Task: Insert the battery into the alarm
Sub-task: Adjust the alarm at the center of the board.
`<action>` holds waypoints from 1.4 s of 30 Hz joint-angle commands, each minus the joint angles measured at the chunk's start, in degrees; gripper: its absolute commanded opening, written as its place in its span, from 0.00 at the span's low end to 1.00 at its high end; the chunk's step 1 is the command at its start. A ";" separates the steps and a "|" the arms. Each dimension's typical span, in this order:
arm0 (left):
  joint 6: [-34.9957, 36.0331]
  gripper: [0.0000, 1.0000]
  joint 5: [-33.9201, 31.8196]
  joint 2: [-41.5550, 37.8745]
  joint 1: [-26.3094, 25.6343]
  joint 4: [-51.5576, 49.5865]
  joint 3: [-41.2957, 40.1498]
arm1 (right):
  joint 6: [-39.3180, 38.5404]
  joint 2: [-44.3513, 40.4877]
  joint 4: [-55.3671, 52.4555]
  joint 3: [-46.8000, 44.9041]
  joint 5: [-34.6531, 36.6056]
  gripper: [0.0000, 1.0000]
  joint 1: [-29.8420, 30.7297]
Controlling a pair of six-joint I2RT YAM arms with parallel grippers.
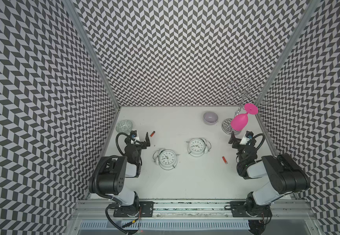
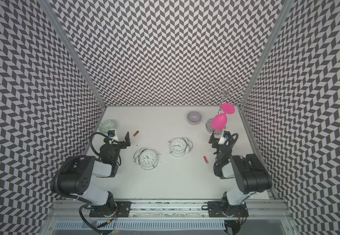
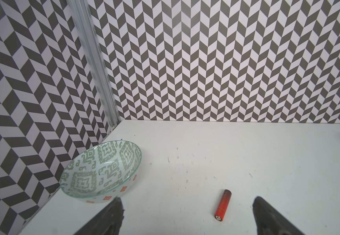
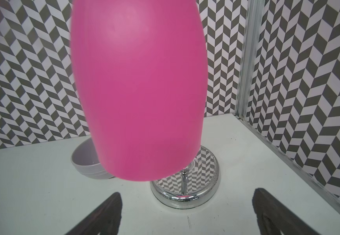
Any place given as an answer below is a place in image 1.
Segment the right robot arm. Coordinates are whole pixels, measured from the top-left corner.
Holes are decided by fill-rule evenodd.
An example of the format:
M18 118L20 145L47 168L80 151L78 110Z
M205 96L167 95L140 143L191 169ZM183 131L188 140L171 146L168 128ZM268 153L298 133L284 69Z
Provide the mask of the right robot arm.
M231 134L229 144L237 150L237 173L245 180L259 179L265 176L269 182L247 195L245 201L231 201L226 210L233 217L271 217L270 205L276 200L291 193L308 190L310 178L288 154L263 156L258 159L258 150L265 141L263 133L254 135L246 132L239 139Z

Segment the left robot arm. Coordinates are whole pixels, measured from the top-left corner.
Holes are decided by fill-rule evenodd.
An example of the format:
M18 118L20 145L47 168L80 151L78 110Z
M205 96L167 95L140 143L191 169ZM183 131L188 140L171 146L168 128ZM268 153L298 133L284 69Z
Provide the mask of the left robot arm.
M136 130L118 133L115 139L119 155L102 157L89 179L89 192L113 201L114 217L152 217L152 201L140 201L138 193L125 186L125 180L138 178L143 160L141 153L150 147L149 134L140 141Z

